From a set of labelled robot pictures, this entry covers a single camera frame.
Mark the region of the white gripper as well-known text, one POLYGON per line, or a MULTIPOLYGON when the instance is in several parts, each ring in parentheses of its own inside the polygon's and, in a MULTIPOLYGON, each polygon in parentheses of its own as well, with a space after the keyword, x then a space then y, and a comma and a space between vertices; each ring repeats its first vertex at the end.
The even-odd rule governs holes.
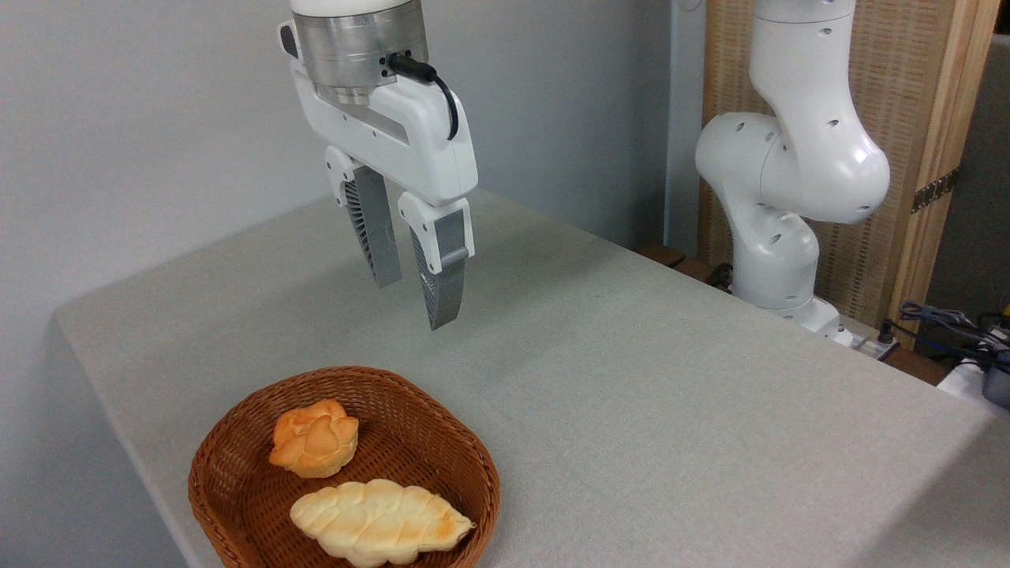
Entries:
POLYGON ((379 288, 402 277, 386 179, 408 224, 430 330, 457 319, 475 255, 475 151, 461 101, 427 65, 421 19, 292 19, 278 28, 339 207, 379 288))

